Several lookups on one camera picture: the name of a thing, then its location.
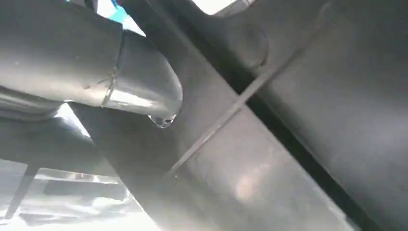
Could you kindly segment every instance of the drain pipe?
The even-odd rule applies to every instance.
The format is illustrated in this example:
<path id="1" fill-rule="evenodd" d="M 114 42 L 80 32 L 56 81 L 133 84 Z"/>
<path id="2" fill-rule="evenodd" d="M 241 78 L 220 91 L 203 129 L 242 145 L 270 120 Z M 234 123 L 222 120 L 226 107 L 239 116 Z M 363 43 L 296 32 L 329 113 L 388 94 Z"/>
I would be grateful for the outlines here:
<path id="1" fill-rule="evenodd" d="M 182 88 L 143 36 L 64 0 L 12 0 L 0 7 L 0 86 L 149 116 L 169 126 Z"/>

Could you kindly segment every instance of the gray plastic pipe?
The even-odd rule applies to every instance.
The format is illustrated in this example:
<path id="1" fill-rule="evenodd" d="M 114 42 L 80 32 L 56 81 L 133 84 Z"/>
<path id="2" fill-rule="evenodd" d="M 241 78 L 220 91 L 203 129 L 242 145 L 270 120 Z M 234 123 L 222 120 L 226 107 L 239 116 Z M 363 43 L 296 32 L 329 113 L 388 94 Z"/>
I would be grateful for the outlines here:
<path id="1" fill-rule="evenodd" d="M 64 0 L 1 3 L 0 70 L 6 89 L 144 114 L 160 127 L 182 103 L 177 75 L 145 37 Z"/>

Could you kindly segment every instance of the pipe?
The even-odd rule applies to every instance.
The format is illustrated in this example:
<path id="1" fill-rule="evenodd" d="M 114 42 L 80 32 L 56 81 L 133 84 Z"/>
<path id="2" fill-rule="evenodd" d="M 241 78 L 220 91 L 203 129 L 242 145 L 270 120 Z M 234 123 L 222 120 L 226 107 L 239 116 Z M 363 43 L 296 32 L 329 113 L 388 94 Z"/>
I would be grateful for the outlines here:
<path id="1" fill-rule="evenodd" d="M 0 86 L 50 101 L 148 115 L 170 125 L 182 88 L 145 38 L 63 0 L 12 0 L 0 8 Z"/>

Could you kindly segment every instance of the bright light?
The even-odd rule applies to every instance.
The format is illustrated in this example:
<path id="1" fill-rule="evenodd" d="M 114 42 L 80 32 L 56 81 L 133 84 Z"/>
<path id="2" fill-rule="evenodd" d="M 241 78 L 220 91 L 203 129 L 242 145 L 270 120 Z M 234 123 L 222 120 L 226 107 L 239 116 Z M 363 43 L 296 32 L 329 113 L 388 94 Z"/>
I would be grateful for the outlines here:
<path id="1" fill-rule="evenodd" d="M 133 18 L 131 18 L 129 15 L 123 20 L 122 25 L 124 30 L 130 30 L 146 37 L 146 34 L 140 29 Z"/>
<path id="2" fill-rule="evenodd" d="M 236 0 L 192 0 L 204 13 L 213 15 Z"/>
<path id="3" fill-rule="evenodd" d="M 109 18 L 116 12 L 116 7 L 111 0 L 99 0 L 96 13 L 104 18 Z"/>
<path id="4" fill-rule="evenodd" d="M 81 131 L 82 135 L 90 138 L 89 133 L 81 124 L 81 121 L 79 121 L 78 117 L 74 114 L 71 107 L 67 103 L 61 105 L 60 109 L 54 117 L 61 117 L 70 120 L 73 124 L 75 124 L 79 131 Z"/>

